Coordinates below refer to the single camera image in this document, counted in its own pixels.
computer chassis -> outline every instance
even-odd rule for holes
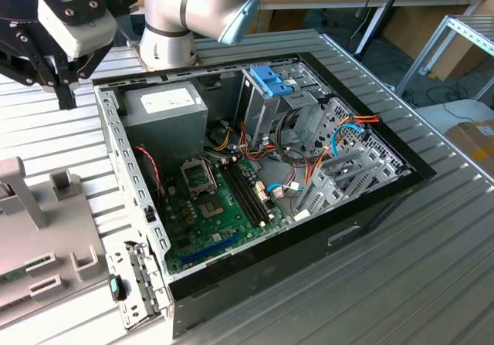
[[[107,254],[110,273],[112,273],[110,276],[112,294],[119,302],[124,326],[128,330],[162,313],[168,323],[172,323],[173,337],[180,336],[229,307],[260,293],[359,236],[374,230],[407,196],[417,191],[435,175],[435,172],[385,123],[371,123],[366,126],[369,134],[366,140],[373,140],[374,142],[371,142],[373,145],[365,147],[365,144],[360,142],[361,137],[348,134],[350,139],[338,144],[343,155],[341,157],[334,155],[315,171],[313,181],[303,189],[297,200],[296,215],[287,217],[289,222],[286,226],[237,249],[227,249],[214,259],[195,266],[191,265],[188,270],[172,274],[165,262],[165,254],[171,248],[171,240],[134,155],[135,140],[131,141],[133,143],[129,141],[126,127],[122,124],[122,118],[127,114],[122,96],[130,91],[150,87],[159,89],[159,86],[190,82],[193,79],[201,81],[203,87],[206,87],[204,92],[207,95],[208,87],[215,86],[220,80],[219,76],[233,74],[239,79],[236,81],[241,81],[242,84],[242,87],[238,88],[239,91],[236,91],[239,95],[238,102],[234,105],[233,121],[238,123],[243,120],[254,141],[253,137],[259,134],[258,129],[262,125],[266,126],[266,122],[261,122],[259,116],[266,118],[266,115],[261,115],[259,111],[249,116],[254,93],[252,90],[246,91],[245,87],[253,83],[260,96],[264,96],[263,113],[268,112],[271,101],[267,100],[269,97],[266,87],[261,87],[261,81],[256,80],[255,74],[249,69],[253,66],[269,66],[276,71],[288,65],[301,66],[305,71],[303,81],[300,80],[302,79],[300,75],[296,75],[299,77],[298,85],[304,87],[303,84],[308,83],[313,86],[315,83],[318,86],[313,90],[302,88],[298,94],[291,92],[296,99],[290,100],[289,105],[296,102],[294,103],[296,110],[300,110],[297,107],[304,107],[309,103],[316,104],[313,107],[317,107],[317,110],[313,108],[309,113],[308,110],[297,111],[299,127],[296,123],[294,127],[285,130],[287,138],[293,136],[295,132],[300,143],[305,144],[303,150],[306,153],[318,154],[324,148],[328,151],[329,144],[314,147],[313,143],[318,141],[318,137],[322,138],[325,135],[316,133],[317,130],[324,127],[328,133],[334,133],[337,128],[338,123],[335,123],[334,119],[332,122],[323,123],[321,115],[326,114],[329,106],[332,106],[333,113],[338,113],[338,118],[345,115],[350,117],[374,115],[310,53],[139,73],[93,82],[108,153],[132,227],[138,230],[141,236],[139,241],[125,242]],[[282,86],[287,87],[286,84],[291,83],[291,76],[283,73],[280,76],[282,79],[288,77],[288,80],[282,83]],[[283,101],[281,99],[283,95],[275,94],[275,97],[281,102],[277,107],[286,106],[288,100]],[[242,99],[247,99],[248,102],[242,104]],[[212,120],[217,119],[216,111],[219,109],[215,108],[213,103],[199,101],[197,97],[196,103],[201,104],[198,106],[200,112],[207,106],[210,112],[206,115],[212,116]],[[249,120],[255,115],[258,115],[257,121],[255,124],[250,123]],[[272,125],[276,120],[279,120],[279,114],[276,116],[275,110],[273,117],[267,121],[269,128],[257,138],[259,143],[266,143],[272,136]],[[379,166],[373,163],[374,160],[379,161]],[[275,161],[271,161],[266,165],[266,169],[275,166],[274,163]],[[262,166],[261,168],[256,166],[261,178],[269,178],[271,172],[269,169],[263,170]],[[368,176],[355,178],[369,174],[364,174],[362,169],[365,171],[373,169],[374,173],[377,171],[372,178],[374,182],[378,181],[378,177],[389,177],[390,171],[396,174],[393,173],[392,179],[383,179],[384,182],[378,187],[373,187],[375,184]],[[338,179],[343,178],[347,181],[340,186],[343,183],[339,183]],[[361,191],[355,195],[357,187],[363,184],[365,188],[361,188]],[[333,202],[330,202],[331,195],[334,197]],[[279,206],[290,214],[286,205]]]

floor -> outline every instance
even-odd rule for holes
[[[360,20],[355,17],[355,9],[331,9],[328,11],[329,25],[321,25],[323,13],[317,10],[311,10],[307,14],[303,28],[315,29],[318,32],[325,32],[340,45],[346,47],[348,38],[359,26]],[[358,33],[351,41],[349,50],[354,52],[360,40],[362,33]],[[396,86],[408,71],[413,63],[413,59],[403,53],[399,48],[388,42],[383,37],[375,39],[367,54],[364,57],[363,64],[384,83]],[[435,103],[448,102],[456,100],[460,96],[464,98],[474,97],[477,92],[492,78],[494,74],[494,59],[487,59],[484,63],[474,69],[468,75],[463,76],[458,81],[459,95],[457,91],[456,80],[441,81],[431,79],[427,76],[417,76],[414,78],[413,88],[404,97],[409,103],[417,107],[431,106]],[[436,89],[436,87],[447,86],[452,89]],[[483,98],[482,102],[494,109],[494,89],[489,91]]]

gray plastic part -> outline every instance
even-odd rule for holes
[[[19,157],[0,161],[0,181],[10,185],[15,195],[26,209],[26,216],[29,216],[32,219],[37,229],[46,227],[46,217],[42,213],[41,208],[39,208],[31,191],[27,185],[25,185],[24,177],[24,164]]]
[[[74,272],[76,273],[79,282],[90,279],[100,271],[100,260],[98,259],[98,255],[96,254],[93,245],[90,245],[90,253],[91,260],[88,262],[85,262],[85,260],[78,260],[76,254],[73,252],[70,253],[70,261],[72,262]]]
[[[52,184],[52,189],[53,192],[55,192],[57,200],[62,201],[76,195],[76,190],[70,180],[70,173],[68,170],[51,173],[49,175],[49,181]]]
[[[60,261],[57,260],[55,253],[51,251],[48,254],[28,260],[24,263],[24,268],[26,273],[31,277],[35,277],[48,272],[59,263]]]
[[[47,279],[43,279],[32,285],[29,285],[31,297],[37,302],[49,299],[63,291],[63,281],[60,274],[55,274]]]
[[[13,195],[0,200],[0,210],[6,215],[12,215],[18,211],[24,210],[24,205],[21,200],[19,200],[19,197]]]
[[[107,269],[102,259],[103,246],[77,175],[56,173],[52,181],[27,188],[22,180],[24,171],[20,159],[0,161],[0,164],[3,164],[0,167],[2,182],[11,185],[16,193],[12,197],[22,199],[18,197],[19,190],[23,196],[30,195],[29,207],[36,206],[47,221],[43,229],[33,228],[31,215],[24,207],[12,214],[0,215],[2,327],[104,280]],[[7,168],[15,171],[5,176]],[[72,255],[77,256],[75,265]]]

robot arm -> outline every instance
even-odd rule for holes
[[[137,0],[1,0],[0,73],[53,92],[76,107],[72,90],[111,49],[115,17]]]
[[[190,66],[197,59],[192,31],[234,45],[258,6],[258,0],[146,0],[140,56],[151,69]]]
[[[115,18],[137,0],[1,0],[0,73],[55,93],[62,110],[76,107],[73,90],[112,46]],[[250,26],[258,0],[146,0],[140,55],[152,69],[190,66],[192,31],[233,45]]]

green circuit board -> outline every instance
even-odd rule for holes
[[[248,171],[256,177],[248,160],[242,159],[235,166],[240,171]],[[171,240],[171,249],[165,260],[172,274],[182,272],[288,224],[282,211],[268,201],[262,205],[266,213],[271,215],[269,222],[264,226],[252,225],[251,219],[235,199],[235,192],[224,179],[220,165],[212,165],[211,169],[218,185],[215,194],[203,193],[192,198],[182,174],[176,173],[167,179],[165,205],[161,209],[161,215]],[[192,176],[201,178],[200,174]],[[204,217],[203,212],[214,213],[219,209],[223,212]]]
[[[28,273],[25,271],[25,268],[18,268],[15,270],[11,270],[5,274],[0,275],[0,285],[3,283],[8,283],[11,281],[15,281],[16,279],[22,278],[26,276]]]

